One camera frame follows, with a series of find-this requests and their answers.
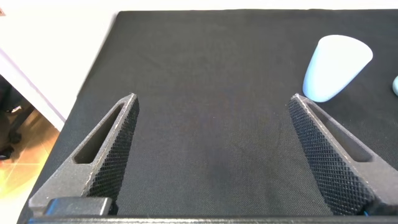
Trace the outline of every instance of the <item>wooden floor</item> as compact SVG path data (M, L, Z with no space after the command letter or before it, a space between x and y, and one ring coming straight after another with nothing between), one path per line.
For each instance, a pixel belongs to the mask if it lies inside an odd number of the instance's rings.
M11 159L0 161L0 223L16 223L59 135L36 110L19 132L22 141L13 145Z

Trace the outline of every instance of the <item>black chair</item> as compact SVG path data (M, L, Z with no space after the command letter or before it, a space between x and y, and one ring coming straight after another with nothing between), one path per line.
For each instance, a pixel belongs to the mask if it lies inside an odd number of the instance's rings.
M34 107L2 76L0 76L0 160L9 159L22 136L17 132ZM17 114L10 123L7 114Z

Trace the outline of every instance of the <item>knurled pad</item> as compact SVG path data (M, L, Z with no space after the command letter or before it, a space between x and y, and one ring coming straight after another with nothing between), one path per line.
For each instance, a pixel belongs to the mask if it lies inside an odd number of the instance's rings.
M128 115L123 121L112 148L90 186L88 197L110 197L114 201L118 198L129 158L138 111L138 102L136 101L129 108Z
M289 112L318 188L335 215L357 215L373 195L336 152L300 103L292 99Z

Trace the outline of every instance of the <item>light blue cup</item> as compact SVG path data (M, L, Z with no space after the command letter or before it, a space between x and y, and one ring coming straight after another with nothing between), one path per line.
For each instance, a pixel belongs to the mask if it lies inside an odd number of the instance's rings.
M372 50L343 35L319 40L304 78L304 95L325 102L339 93L372 60Z
M398 77L392 82L392 90L394 90L394 93L398 96Z

